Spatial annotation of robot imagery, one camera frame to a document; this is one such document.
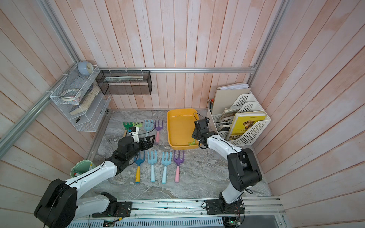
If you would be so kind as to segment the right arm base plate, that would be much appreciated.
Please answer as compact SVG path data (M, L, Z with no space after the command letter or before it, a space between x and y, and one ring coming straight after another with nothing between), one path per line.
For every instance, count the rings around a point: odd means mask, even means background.
M223 199L208 199L205 201L207 214L221 215L221 214L237 214L243 215L245 213L242 200L227 204Z

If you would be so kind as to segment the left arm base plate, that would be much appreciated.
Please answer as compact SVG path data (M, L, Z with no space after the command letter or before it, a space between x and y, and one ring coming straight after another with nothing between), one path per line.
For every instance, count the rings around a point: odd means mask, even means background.
M105 212L92 214L93 218L125 218L130 217L132 209L131 201L112 202L112 206L108 206Z

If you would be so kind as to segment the purple rake pink handle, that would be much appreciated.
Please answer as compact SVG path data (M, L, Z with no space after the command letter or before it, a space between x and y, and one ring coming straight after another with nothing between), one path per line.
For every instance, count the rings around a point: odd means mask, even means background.
M156 140L155 143L159 144L160 141L160 131L163 129L163 121L155 121L156 130Z

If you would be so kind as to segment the yellow storage box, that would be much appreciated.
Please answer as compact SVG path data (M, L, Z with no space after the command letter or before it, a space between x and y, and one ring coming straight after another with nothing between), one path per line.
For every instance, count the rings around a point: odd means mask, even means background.
M198 148L196 145L188 145L194 139L192 138L195 129L194 113L197 111L193 108L175 109L167 112L167 132L168 142L173 150L192 150Z

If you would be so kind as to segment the green rake wooden handle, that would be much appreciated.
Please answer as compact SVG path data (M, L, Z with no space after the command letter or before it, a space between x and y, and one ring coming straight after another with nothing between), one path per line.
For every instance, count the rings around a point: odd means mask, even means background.
M123 122L123 126L125 128L123 137L125 137L127 135L128 131L129 131L129 128L133 127L133 123L132 122Z

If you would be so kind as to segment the light blue hand rake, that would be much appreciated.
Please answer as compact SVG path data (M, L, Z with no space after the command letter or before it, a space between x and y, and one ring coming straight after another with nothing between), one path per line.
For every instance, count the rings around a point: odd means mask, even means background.
M155 167L154 165L158 161L157 151L147 152L147 162L151 165L151 182L155 182Z

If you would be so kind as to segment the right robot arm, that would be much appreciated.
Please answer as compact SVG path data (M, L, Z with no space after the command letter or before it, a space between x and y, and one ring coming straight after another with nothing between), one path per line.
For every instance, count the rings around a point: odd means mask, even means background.
M262 181L262 174L251 149L242 149L224 140L217 132L209 130L208 122L207 117L194 121L192 138L203 145L203 149L214 150L227 161L230 183L218 199L220 207L224 207L237 202L245 191Z

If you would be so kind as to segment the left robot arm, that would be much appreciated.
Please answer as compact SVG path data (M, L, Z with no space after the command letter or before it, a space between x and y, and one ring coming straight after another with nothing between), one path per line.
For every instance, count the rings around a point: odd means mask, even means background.
M155 136L140 138L138 142L131 136L118 141L118 148L98 167L68 180L56 179L47 187L34 216L49 228L65 228L73 220L92 214L117 214L117 199L103 192L96 197L83 195L101 182L113 178L124 171L130 160L140 151L154 146Z

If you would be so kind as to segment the light green wooden handled rake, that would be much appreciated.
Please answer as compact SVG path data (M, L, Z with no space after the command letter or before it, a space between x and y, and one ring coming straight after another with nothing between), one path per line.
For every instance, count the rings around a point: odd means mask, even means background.
M142 123L135 123L135 122L133 122L133 126L142 127L143 124Z

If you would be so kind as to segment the light blue hand fork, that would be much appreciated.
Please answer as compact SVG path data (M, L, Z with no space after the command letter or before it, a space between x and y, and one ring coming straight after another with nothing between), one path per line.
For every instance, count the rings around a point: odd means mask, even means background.
M163 165L162 184L166 184L167 166L172 163L172 152L163 152L161 163Z

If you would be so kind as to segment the pink handled garden tool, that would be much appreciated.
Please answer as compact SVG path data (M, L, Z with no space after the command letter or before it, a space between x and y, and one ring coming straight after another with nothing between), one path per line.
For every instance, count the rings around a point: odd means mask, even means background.
M177 165L175 172L175 183L180 181L180 165L184 162L185 151L174 151L173 160Z

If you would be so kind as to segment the dark blue fork yellow handle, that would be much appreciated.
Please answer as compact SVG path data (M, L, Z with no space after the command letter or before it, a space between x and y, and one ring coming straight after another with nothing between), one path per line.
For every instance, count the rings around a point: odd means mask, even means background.
M137 171L136 171L136 178L135 183L140 182L140 176L141 176L141 164L145 161L145 151L139 152L138 155L135 157L135 164L137 164Z

